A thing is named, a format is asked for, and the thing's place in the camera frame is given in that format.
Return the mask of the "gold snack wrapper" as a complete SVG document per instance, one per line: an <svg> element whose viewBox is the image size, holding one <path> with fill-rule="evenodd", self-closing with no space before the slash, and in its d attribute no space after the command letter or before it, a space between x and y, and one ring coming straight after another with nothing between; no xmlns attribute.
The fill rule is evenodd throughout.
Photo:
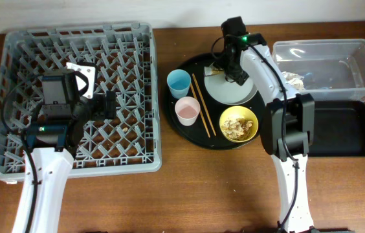
<svg viewBox="0 0 365 233"><path fill-rule="evenodd" d="M225 71L223 69L215 67L213 63L204 67L204 76L215 76L224 73Z"/></svg>

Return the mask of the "food scraps pile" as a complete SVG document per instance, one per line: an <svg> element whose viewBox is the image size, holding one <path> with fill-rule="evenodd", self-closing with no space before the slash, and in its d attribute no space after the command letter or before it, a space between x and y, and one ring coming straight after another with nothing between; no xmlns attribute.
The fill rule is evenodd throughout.
<svg viewBox="0 0 365 233"><path fill-rule="evenodd" d="M232 140L245 140L249 137L253 124L252 120L245 118L228 118L223 122L221 130Z"/></svg>

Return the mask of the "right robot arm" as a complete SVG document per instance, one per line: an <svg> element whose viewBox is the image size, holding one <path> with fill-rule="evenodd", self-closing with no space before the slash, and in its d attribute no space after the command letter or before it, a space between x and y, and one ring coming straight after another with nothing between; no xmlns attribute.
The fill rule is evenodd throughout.
<svg viewBox="0 0 365 233"><path fill-rule="evenodd" d="M227 19L221 30L223 70L238 85L251 79L265 104L260 138L278 179L278 232L314 232L306 167L314 137L315 101L286 81L263 36L248 33L241 17Z"/></svg>

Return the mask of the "grey round plate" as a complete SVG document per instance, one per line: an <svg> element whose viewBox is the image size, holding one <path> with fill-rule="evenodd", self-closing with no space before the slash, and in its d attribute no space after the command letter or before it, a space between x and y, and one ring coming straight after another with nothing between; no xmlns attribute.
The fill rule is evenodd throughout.
<svg viewBox="0 0 365 233"><path fill-rule="evenodd" d="M240 105L251 100L258 92L251 79L242 86L226 81L224 74L205 76L205 87L208 94L216 101L226 105Z"/></svg>

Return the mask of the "blue plastic cup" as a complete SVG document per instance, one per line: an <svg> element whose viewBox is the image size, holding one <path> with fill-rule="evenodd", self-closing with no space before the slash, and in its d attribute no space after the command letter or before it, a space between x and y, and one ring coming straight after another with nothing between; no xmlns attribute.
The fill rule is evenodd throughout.
<svg viewBox="0 0 365 233"><path fill-rule="evenodd" d="M188 94L190 84L191 77L185 70L176 69L167 76L170 93L176 99L183 98Z"/></svg>

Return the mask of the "pink plastic cup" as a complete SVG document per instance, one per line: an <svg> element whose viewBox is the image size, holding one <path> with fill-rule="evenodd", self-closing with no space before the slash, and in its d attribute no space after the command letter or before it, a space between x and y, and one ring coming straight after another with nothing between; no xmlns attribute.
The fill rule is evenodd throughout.
<svg viewBox="0 0 365 233"><path fill-rule="evenodd" d="M175 104L175 113L183 126L193 125L197 120L200 109L199 102L191 96L185 96Z"/></svg>

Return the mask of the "yellow bowl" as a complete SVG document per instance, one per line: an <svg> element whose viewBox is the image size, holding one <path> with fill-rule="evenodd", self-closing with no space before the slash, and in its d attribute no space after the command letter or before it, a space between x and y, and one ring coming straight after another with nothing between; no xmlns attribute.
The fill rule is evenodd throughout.
<svg viewBox="0 0 365 233"><path fill-rule="evenodd" d="M257 135L258 128L259 128L258 118L254 114L254 112L252 112L249 108L236 105L236 106L232 106L232 107L229 107L226 110L224 110L219 119L220 130L221 130L221 126L223 125L223 122L225 120L227 120L228 118L245 118L247 120L252 120L254 123L250 130L249 137L245 140L232 140L223 134L223 136L226 139L228 139L229 141L236 142L236 143L247 142L247 141L253 139Z"/></svg>

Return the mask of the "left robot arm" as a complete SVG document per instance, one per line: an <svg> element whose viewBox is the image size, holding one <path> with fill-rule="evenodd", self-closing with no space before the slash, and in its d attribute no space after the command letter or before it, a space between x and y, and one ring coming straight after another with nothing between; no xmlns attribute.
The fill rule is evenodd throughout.
<svg viewBox="0 0 365 233"><path fill-rule="evenodd" d="M115 93L93 91L96 75L96 67L88 63L43 74L44 98L21 130L25 178L13 232L57 231L84 125L116 117Z"/></svg>

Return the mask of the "wooden chopstick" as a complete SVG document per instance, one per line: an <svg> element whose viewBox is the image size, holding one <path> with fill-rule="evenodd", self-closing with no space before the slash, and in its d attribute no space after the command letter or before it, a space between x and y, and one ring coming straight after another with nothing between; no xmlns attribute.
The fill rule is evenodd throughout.
<svg viewBox="0 0 365 233"><path fill-rule="evenodd" d="M196 86L196 88L197 88L197 92L198 92L199 97L200 97L200 99L201 99L201 102L202 102L202 104L203 104L203 108L204 108L204 110L205 110L206 117L207 117L208 122L209 122L209 124L210 124L210 127L211 127L211 129L212 129L212 133L214 134L214 136L217 136L217 133L216 133L216 130L215 130L215 128L214 128L214 125L213 125L212 119L211 119L211 117L210 117L210 113L209 113L209 111L208 111L208 108L207 108L207 106L206 106L205 100L204 100L204 98L203 98L203 94L202 94L202 92L201 92L201 89L200 89L200 87L199 87L199 84L198 84L197 78L195 77L195 74L194 74L194 73L192 73L192 77L193 77L193 79L194 79L194 84L195 84L195 86Z"/></svg>
<svg viewBox="0 0 365 233"><path fill-rule="evenodd" d="M198 98L197 98L197 95L196 95L196 93L195 93L195 90L194 90L194 87L193 87L193 84L192 84L192 83L190 84L190 89L191 89L191 91L192 91L193 97L194 97L194 98L198 101ZM204 126L204 128L205 128L206 134L208 135L208 138L211 138L211 136L210 136L210 132L209 132L209 130L208 130L208 126L206 125L205 118L204 118L203 112L202 112L202 110L201 110L201 106L200 106L200 108L199 108L199 109L200 109L200 110L199 110L199 114L200 114L200 117L201 117L201 120L202 120L203 126Z"/></svg>

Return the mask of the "white tissue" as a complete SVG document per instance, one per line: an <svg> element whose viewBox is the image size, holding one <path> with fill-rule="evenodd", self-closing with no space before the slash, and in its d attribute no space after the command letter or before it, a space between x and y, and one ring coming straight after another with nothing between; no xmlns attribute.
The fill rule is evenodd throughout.
<svg viewBox="0 0 365 233"><path fill-rule="evenodd" d="M286 72L286 71L283 71L282 74L283 74L283 77L285 78L286 82L288 84L290 84L291 86L293 86L296 90L298 90L298 91L305 90L303 76L300 76L299 74L292 73L292 72Z"/></svg>

